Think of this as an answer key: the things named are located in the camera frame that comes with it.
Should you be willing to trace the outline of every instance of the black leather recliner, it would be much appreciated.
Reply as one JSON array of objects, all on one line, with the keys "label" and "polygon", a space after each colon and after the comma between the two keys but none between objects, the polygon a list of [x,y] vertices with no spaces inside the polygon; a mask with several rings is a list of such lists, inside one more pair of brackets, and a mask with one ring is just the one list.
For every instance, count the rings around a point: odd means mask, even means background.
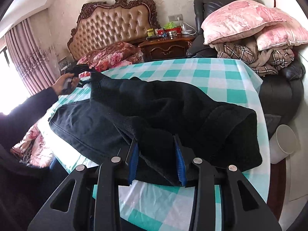
[{"label": "black leather recliner", "polygon": [[[194,0],[197,37],[187,50],[187,58],[217,58],[215,49],[204,45],[204,19],[217,9],[235,0]],[[304,94],[302,79],[305,68],[299,61],[293,61],[278,75],[262,77],[259,98],[263,108],[269,138],[280,124],[288,124],[295,116]]]}]

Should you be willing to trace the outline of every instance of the nightstand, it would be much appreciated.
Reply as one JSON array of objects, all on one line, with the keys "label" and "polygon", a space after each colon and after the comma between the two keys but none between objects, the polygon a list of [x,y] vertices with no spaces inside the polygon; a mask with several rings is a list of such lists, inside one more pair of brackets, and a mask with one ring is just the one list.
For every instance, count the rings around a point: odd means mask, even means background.
[{"label": "nightstand", "polygon": [[186,58],[186,51],[194,41],[192,35],[160,37],[149,39],[138,45],[144,54],[144,61]]}]

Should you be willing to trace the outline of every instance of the hand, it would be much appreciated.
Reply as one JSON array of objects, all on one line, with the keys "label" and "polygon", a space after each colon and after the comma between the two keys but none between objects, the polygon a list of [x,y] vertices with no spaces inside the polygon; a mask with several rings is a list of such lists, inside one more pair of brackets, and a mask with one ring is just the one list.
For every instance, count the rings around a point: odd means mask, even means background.
[{"label": "hand", "polygon": [[70,86],[71,86],[70,94],[75,90],[75,88],[77,87],[77,85],[80,81],[80,79],[78,77],[74,77],[74,74],[71,74],[71,73],[66,73],[66,74],[60,76],[60,78],[56,81],[56,83],[51,86],[58,96],[62,95],[63,85],[64,85],[66,79],[68,79],[68,78],[73,78],[72,82],[70,84]]}]

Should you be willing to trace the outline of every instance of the wall outlet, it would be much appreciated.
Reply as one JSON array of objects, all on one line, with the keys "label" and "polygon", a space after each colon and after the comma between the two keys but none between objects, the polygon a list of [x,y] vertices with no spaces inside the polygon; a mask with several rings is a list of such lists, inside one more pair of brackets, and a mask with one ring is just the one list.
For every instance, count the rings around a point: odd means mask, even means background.
[{"label": "wall outlet", "polygon": [[180,18],[180,21],[183,21],[183,15],[182,14],[176,14],[176,15],[168,16],[169,22],[178,21],[178,19],[177,19],[178,17]]}]

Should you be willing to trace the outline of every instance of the green and white tablecloth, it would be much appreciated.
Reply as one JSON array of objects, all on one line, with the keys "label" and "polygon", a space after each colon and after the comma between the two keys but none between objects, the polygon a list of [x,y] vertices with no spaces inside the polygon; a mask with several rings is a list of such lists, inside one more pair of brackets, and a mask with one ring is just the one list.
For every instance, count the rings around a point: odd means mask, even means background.
[{"label": "green and white tablecloth", "polygon": [[[216,58],[192,58],[153,61],[104,72],[113,79],[133,76],[145,81],[179,81],[199,87],[216,101],[235,103],[252,108],[258,116],[258,142],[263,163],[244,175],[267,201],[270,184],[270,151],[263,111],[258,97],[262,80],[242,61]],[[40,120],[46,145],[50,146],[62,166],[70,173],[77,165],[96,164],[78,153],[53,133],[48,118],[63,104],[88,99],[90,88],[77,88],[69,96],[61,96]],[[188,230],[194,188],[167,187],[133,181],[130,187],[119,187],[121,217],[150,231]],[[219,187],[216,195],[216,230],[221,230],[221,202]]]}]

